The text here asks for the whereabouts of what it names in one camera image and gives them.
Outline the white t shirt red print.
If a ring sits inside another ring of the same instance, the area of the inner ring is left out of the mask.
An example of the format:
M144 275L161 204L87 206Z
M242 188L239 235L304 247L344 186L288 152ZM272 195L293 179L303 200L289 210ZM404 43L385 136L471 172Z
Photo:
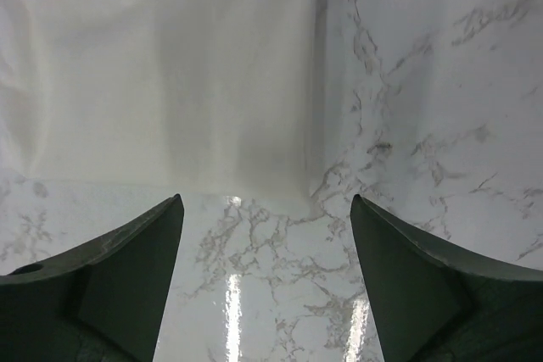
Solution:
M1 0L1 162L311 207L317 0Z

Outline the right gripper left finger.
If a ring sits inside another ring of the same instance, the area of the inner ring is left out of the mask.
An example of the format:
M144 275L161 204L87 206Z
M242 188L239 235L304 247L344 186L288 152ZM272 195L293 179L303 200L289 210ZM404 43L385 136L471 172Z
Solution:
M182 235L167 198L127 224L1 277L3 361L151 361Z

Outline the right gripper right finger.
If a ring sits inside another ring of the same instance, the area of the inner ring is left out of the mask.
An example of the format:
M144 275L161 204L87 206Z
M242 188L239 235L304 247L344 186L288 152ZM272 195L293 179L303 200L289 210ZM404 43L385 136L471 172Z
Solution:
M387 361L540 361L542 273L469 251L356 195L350 221Z

